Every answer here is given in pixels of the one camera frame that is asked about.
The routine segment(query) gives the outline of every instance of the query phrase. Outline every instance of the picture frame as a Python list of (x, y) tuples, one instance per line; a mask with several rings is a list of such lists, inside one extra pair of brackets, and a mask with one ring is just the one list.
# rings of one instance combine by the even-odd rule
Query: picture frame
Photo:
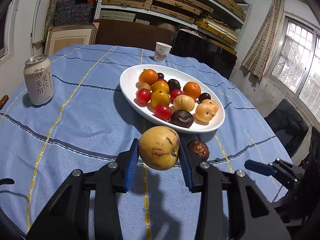
[(94, 44), (99, 23), (82, 23), (50, 27), (44, 53), (49, 57), (72, 44)]

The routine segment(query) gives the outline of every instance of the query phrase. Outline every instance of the can lid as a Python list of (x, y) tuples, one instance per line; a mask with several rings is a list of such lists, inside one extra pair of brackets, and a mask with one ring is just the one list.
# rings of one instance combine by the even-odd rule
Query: can lid
[(40, 55), (31, 57), (24, 64), (25, 65), (31, 65), (31, 64), (34, 64), (34, 63), (39, 63), (39, 62), (41, 62), (43, 60), (46, 60), (47, 58), (48, 58), (47, 54), (40, 54)]

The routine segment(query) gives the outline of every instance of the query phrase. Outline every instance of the white oval plate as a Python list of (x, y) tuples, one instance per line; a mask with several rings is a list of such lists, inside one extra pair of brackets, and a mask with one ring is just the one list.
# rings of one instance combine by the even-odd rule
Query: white oval plate
[[(153, 113), (147, 108), (147, 106), (141, 107), (135, 103), (136, 92), (138, 91), (136, 84), (139, 81), (139, 76), (144, 69), (153, 69), (157, 73), (159, 72), (163, 73), (164, 79), (167, 81), (169, 79), (178, 80), (181, 85), (181, 90), (187, 82), (189, 81), (196, 82), (201, 88), (201, 93), (206, 92), (211, 95), (212, 100), (217, 101), (219, 105), (219, 110), (217, 114), (211, 119), (211, 121), (207, 125), (201, 125), (199, 123), (193, 122), (190, 128), (180, 127), (170, 123), (170, 121), (166, 122), (155, 117)], [(214, 130), (217, 130), (223, 124), (225, 119), (225, 112), (224, 112), (222, 103), (220, 102), (219, 98), (215, 95), (215, 93), (212, 92), (212, 90), (210, 90), (206, 85), (204, 85), (194, 77), (173, 68), (160, 66), (160, 65), (150, 65), (150, 64), (143, 64), (143, 65), (136, 65), (133, 67), (129, 67), (125, 71), (123, 71), (120, 76), (120, 88), (124, 97), (128, 100), (130, 105), (144, 118), (148, 119), (152, 123), (171, 127), (177, 132), (181, 132), (181, 133), (212, 132)], [(197, 105), (198, 103), (196, 103), (195, 108), (191, 111), (191, 114), (195, 113)]]

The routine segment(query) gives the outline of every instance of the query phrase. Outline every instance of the beverage can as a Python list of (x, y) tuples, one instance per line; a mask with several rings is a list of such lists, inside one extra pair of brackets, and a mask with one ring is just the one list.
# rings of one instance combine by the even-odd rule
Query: beverage can
[(23, 75), (33, 105), (45, 104), (53, 97), (54, 85), (48, 55), (40, 54), (28, 59)]

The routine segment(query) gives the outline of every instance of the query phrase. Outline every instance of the table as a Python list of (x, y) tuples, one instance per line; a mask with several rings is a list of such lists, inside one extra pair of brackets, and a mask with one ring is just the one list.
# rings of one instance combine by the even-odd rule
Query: table
[[(131, 108), (119, 87), (119, 77), (126, 68), (157, 64), (153, 54), (129, 47), (71, 45), (50, 58), (55, 95), (49, 103), (33, 106), (24, 83), (11, 96), (0, 113), (0, 178), (12, 178), (15, 184), (0, 188), (0, 205), (24, 233), (71, 171), (98, 170), (153, 126)], [(248, 159), (268, 163), (279, 157), (290, 162), (247, 98), (194, 58), (169, 55), (160, 64), (206, 84), (225, 108), (225, 121), (216, 132), (181, 137), (187, 142), (206, 142), (211, 151), (209, 163), (221, 170), (245, 170), (269, 201), (283, 196), (286, 190), (278, 181), (244, 168)], [(145, 197), (149, 206), (145, 206)], [(179, 163), (168, 171), (155, 171), (139, 163), (131, 190), (118, 196), (123, 237), (194, 239), (199, 206), (200, 193), (191, 194), (185, 187)], [(93, 201), (90, 238), (94, 238), (92, 208)], [(227, 214), (226, 202), (224, 211)]]

